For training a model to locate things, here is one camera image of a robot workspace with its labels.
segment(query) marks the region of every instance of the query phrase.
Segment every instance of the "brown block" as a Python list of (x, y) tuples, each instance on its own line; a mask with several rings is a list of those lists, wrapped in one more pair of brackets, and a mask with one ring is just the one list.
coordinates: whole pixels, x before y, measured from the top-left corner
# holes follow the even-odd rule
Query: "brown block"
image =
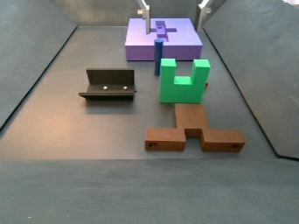
[(201, 104), (175, 103), (175, 127), (184, 129), (185, 137), (199, 138), (208, 121)]
[(200, 136), (203, 151), (240, 152), (245, 145), (241, 131), (235, 129), (205, 129)]
[(148, 151), (183, 151), (185, 136), (183, 129), (147, 129), (144, 148)]

